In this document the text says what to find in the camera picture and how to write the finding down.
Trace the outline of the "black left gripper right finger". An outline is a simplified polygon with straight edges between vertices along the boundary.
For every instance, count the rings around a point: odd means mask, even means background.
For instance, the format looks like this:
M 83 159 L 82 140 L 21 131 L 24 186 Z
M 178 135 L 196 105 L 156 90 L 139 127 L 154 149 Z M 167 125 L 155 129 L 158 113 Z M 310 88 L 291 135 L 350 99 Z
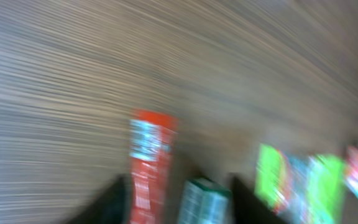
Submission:
M 231 175 L 230 189 L 235 224 L 287 224 L 269 210 L 237 175 Z

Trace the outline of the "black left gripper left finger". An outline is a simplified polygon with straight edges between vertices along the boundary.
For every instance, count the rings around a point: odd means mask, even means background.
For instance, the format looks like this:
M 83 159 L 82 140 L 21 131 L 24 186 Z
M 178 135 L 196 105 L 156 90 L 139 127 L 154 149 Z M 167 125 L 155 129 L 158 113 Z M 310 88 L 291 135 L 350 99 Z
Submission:
M 126 220 L 126 183 L 123 175 L 64 224 L 123 224 Z

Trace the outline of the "green white small box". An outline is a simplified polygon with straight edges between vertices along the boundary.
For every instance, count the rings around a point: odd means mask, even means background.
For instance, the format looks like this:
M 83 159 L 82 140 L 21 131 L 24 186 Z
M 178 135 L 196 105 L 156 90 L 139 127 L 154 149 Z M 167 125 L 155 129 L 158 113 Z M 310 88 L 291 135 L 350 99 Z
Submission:
M 177 224 L 222 224 L 230 190 L 209 179 L 186 181 Z

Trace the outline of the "green gummy candy bag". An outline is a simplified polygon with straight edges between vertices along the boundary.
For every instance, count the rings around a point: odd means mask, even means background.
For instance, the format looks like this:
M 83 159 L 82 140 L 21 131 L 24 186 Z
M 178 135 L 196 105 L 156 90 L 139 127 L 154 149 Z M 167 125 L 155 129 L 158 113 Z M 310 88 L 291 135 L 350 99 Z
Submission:
M 337 224 L 344 162 L 331 154 L 296 156 L 261 144 L 255 194 L 287 223 Z

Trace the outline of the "red snack stick packet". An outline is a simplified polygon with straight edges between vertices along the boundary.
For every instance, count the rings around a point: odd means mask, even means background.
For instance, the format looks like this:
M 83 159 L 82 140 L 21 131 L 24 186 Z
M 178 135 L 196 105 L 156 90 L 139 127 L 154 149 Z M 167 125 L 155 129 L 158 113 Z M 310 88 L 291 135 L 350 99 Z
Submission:
M 173 116 L 155 111 L 138 110 L 131 119 L 131 224 L 161 222 L 175 129 Z

